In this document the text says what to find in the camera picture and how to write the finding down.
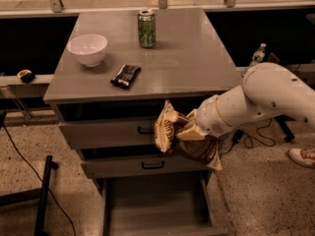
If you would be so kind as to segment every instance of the cabinet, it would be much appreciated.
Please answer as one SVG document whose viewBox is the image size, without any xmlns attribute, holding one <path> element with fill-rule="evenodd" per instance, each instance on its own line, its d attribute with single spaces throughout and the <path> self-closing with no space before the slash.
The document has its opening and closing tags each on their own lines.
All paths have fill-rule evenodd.
<svg viewBox="0 0 315 236">
<path fill-rule="evenodd" d="M 85 68 L 64 51 L 44 100 L 103 197 L 100 235 L 225 235 L 213 227 L 206 166 L 155 146 L 164 101 L 184 114 L 241 82 L 202 9 L 157 10 L 157 44 L 138 43 L 137 11 L 83 13 L 71 38 L 108 38 Z M 130 89 L 110 83 L 123 64 L 142 68 Z"/>
</svg>

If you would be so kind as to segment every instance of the red and white shoe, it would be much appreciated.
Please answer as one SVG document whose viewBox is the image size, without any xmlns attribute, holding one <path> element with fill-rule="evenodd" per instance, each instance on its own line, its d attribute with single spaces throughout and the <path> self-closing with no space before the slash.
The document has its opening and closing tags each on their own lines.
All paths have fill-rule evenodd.
<svg viewBox="0 0 315 236">
<path fill-rule="evenodd" d="M 309 149 L 291 148 L 287 154 L 299 165 L 315 169 L 315 147 Z"/>
</svg>

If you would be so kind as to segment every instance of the can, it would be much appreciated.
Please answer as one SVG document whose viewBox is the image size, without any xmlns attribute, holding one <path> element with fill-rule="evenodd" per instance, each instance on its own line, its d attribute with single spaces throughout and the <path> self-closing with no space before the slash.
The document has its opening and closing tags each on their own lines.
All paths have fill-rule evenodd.
<svg viewBox="0 0 315 236">
<path fill-rule="evenodd" d="M 138 33 L 141 47 L 156 44 L 156 15 L 153 10 L 142 10 L 138 14 Z"/>
</svg>

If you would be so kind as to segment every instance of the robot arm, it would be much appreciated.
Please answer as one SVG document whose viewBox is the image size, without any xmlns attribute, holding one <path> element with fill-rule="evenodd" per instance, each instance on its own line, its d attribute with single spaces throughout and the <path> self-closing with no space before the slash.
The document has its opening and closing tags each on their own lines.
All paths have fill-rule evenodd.
<svg viewBox="0 0 315 236">
<path fill-rule="evenodd" d="M 206 99 L 195 122 L 203 133 L 220 137 L 237 125 L 279 115 L 315 130 L 315 91 L 288 69 L 260 63 L 248 70 L 242 85 Z"/>
</svg>

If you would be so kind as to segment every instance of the white bowl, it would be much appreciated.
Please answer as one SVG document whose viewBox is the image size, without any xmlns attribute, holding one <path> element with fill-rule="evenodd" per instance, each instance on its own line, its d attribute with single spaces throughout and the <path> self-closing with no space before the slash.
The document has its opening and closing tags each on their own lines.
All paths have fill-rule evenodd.
<svg viewBox="0 0 315 236">
<path fill-rule="evenodd" d="M 68 42 L 67 49 L 81 64 L 94 67 L 105 57 L 107 42 L 102 35 L 80 35 Z"/>
</svg>

